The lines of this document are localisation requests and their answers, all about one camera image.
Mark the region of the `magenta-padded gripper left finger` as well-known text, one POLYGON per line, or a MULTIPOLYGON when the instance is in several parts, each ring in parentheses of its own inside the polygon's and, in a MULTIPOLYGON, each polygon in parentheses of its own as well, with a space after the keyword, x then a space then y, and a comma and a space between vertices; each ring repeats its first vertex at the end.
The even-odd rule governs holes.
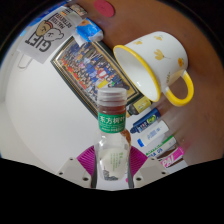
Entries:
POLYGON ((78 157, 70 157, 58 170, 57 176, 81 187, 96 185, 95 151, 91 146, 78 157))

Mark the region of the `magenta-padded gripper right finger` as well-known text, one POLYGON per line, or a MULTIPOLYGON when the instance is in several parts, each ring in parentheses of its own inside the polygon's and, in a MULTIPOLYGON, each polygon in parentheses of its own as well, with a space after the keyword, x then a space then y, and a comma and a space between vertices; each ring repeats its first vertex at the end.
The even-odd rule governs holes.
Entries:
POLYGON ((168 171, 156 158, 148 158, 134 146, 131 147, 128 163, 130 188, 143 187, 168 175, 168 171))

